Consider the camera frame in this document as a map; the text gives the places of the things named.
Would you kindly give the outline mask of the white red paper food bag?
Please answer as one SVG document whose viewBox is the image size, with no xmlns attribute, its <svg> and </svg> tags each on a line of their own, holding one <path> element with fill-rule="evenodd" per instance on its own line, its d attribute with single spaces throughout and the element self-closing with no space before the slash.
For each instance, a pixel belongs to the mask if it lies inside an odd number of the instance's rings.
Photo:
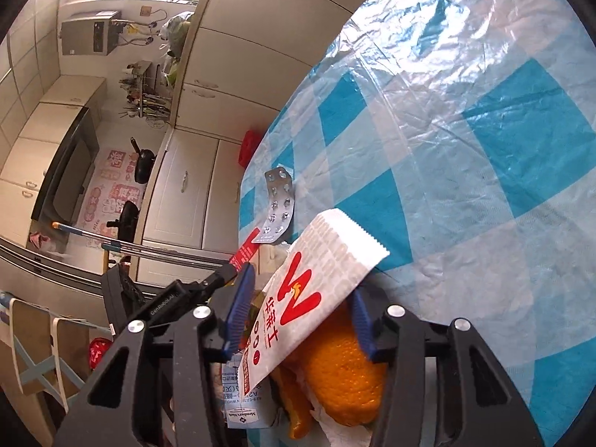
<svg viewBox="0 0 596 447">
<path fill-rule="evenodd" d="M 237 370 L 240 397 L 248 396 L 388 255 L 342 210 L 317 214 L 267 283 Z"/>
</svg>

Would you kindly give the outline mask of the white napkin under peel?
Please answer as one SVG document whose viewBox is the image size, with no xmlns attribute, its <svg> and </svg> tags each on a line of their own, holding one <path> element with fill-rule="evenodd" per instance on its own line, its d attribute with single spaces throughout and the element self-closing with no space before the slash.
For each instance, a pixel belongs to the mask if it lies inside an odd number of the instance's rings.
<svg viewBox="0 0 596 447">
<path fill-rule="evenodd" d="M 364 426 L 345 427 L 338 424 L 332 417 L 314 400 L 311 416 L 314 417 L 325 434 L 330 446 L 335 447 L 369 447 L 372 440 L 372 433 Z"/>
</svg>

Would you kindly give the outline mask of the small orange peel piece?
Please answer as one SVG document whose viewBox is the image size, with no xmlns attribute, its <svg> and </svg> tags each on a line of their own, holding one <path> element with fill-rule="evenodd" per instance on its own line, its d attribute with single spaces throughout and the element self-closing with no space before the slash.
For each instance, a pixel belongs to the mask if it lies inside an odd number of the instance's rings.
<svg viewBox="0 0 596 447">
<path fill-rule="evenodd" d="M 272 372 L 272 378 L 278 387 L 284 410 L 288 414 L 288 436 L 292 440 L 306 437 L 314 422 L 311 415 L 312 406 L 301 389 L 296 374 L 288 367 L 280 365 Z"/>
</svg>

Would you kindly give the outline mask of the black range hood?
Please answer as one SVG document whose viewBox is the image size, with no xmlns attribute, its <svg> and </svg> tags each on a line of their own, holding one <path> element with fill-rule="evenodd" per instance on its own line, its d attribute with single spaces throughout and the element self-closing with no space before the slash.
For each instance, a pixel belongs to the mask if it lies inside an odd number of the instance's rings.
<svg viewBox="0 0 596 447">
<path fill-rule="evenodd" d="M 91 110 L 83 107 L 61 140 L 44 175 L 30 218 L 38 223 L 77 220 L 99 144 Z"/>
</svg>

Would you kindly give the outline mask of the orange peel large piece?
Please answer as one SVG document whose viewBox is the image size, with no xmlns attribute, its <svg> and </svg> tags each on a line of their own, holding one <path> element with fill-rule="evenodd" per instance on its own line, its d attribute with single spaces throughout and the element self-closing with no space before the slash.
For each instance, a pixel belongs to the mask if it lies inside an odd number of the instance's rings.
<svg viewBox="0 0 596 447">
<path fill-rule="evenodd" d="M 347 303 L 338 306 L 285 360 L 300 371 L 332 420 L 345 427 L 375 421 L 387 376 L 359 347 Z"/>
</svg>

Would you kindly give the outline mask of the silver pill blister pack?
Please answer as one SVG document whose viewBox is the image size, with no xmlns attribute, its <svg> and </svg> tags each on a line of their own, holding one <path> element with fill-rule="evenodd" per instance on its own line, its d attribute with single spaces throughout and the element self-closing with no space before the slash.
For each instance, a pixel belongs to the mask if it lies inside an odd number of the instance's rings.
<svg viewBox="0 0 596 447">
<path fill-rule="evenodd" d="M 268 192 L 267 214 L 254 243 L 275 245 L 290 238 L 295 191 L 292 175 L 282 165 L 265 172 L 265 179 Z"/>
</svg>

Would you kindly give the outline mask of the red lined small trash bin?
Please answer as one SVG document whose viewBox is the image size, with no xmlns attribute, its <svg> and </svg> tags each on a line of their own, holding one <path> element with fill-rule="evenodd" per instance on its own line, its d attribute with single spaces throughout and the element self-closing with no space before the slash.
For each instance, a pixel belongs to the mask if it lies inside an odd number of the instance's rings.
<svg viewBox="0 0 596 447">
<path fill-rule="evenodd" d="M 248 130 L 244 134 L 244 139 L 241 141 L 240 151 L 238 152 L 238 164 L 241 167 L 247 168 L 247 166 L 250 164 L 251 159 L 258 149 L 263 137 L 264 134 L 253 129 Z"/>
</svg>

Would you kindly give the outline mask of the blue checkered plastic tablecloth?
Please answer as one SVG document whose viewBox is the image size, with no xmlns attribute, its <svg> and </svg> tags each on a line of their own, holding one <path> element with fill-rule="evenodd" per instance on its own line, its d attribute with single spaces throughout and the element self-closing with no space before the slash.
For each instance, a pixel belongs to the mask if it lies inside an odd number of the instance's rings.
<svg viewBox="0 0 596 447">
<path fill-rule="evenodd" d="M 338 208 L 418 317 L 465 317 L 552 446 L 595 386 L 595 45 L 567 0 L 367 0 L 282 108 L 240 189 Z"/>
</svg>

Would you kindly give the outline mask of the black wok on stove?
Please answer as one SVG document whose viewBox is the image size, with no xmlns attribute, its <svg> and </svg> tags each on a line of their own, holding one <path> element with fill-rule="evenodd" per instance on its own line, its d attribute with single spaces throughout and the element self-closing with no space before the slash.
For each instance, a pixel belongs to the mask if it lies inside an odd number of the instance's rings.
<svg viewBox="0 0 596 447">
<path fill-rule="evenodd" d="M 134 168 L 134 180 L 141 185 L 147 184 L 150 175 L 152 174 L 156 155 L 148 148 L 141 149 L 133 137 L 130 138 L 130 143 L 134 151 L 137 153 L 137 161 Z"/>
</svg>

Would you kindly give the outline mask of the gas water heater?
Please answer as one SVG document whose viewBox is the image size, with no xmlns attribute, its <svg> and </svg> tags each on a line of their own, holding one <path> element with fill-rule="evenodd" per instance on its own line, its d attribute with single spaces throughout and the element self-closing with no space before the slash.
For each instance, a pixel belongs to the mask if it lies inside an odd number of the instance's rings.
<svg viewBox="0 0 596 447">
<path fill-rule="evenodd" d="M 119 44 L 120 11 L 81 12 L 61 23 L 61 52 L 64 56 L 106 56 Z"/>
</svg>

